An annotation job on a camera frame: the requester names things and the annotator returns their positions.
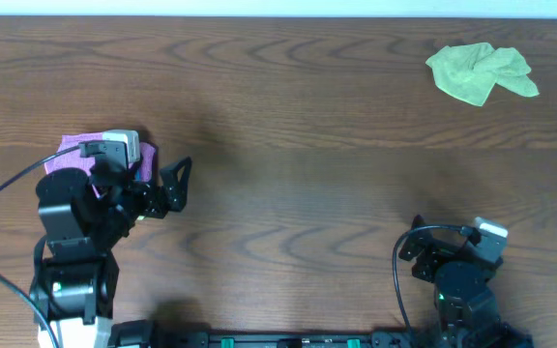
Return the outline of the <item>purple microfiber cloth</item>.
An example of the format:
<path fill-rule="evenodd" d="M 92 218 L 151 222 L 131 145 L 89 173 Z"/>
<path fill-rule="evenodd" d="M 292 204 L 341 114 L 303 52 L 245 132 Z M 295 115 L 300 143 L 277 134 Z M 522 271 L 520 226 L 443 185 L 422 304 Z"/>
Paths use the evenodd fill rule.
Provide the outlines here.
<path fill-rule="evenodd" d="M 136 130 L 105 130 L 102 132 L 63 135 L 58 153 L 70 150 L 83 142 L 103 140 L 121 142 L 126 145 L 129 171 L 135 182 L 143 184 L 154 184 L 156 182 L 154 159 L 157 154 L 157 148 L 147 142 L 142 142 Z M 82 170 L 87 177 L 90 177 L 90 168 L 95 163 L 95 158 L 83 158 L 79 149 L 48 161 L 44 165 L 45 176 L 37 184 L 37 194 L 45 195 L 47 189 L 61 188 L 63 186 L 65 178 L 62 178 L 59 174 L 53 176 L 58 170 L 73 168 Z"/>

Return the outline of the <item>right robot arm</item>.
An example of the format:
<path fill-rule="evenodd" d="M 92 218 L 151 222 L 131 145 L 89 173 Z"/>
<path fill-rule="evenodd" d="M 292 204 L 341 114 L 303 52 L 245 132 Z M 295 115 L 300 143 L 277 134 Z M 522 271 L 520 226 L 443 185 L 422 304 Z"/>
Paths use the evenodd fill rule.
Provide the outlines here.
<path fill-rule="evenodd" d="M 428 224 L 417 215 L 393 248 L 394 287 L 412 347 L 532 347 L 531 335 L 501 318 L 488 283 L 503 264 L 508 230 L 476 217 L 471 225 Z M 397 261 L 414 261 L 412 276 L 434 285 L 438 321 L 417 333 L 400 294 Z"/>

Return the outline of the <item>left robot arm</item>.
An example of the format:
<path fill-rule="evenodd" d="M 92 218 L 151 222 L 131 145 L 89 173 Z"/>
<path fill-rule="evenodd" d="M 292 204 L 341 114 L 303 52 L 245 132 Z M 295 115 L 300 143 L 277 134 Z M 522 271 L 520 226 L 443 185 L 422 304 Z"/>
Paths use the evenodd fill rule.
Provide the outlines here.
<path fill-rule="evenodd" d="M 36 187 L 45 235 L 34 249 L 30 298 L 43 347 L 105 347 L 113 327 L 119 267 L 114 246 L 139 218 L 164 218 L 187 203 L 191 158 L 141 182 L 117 159 L 89 171 L 64 168 Z"/>

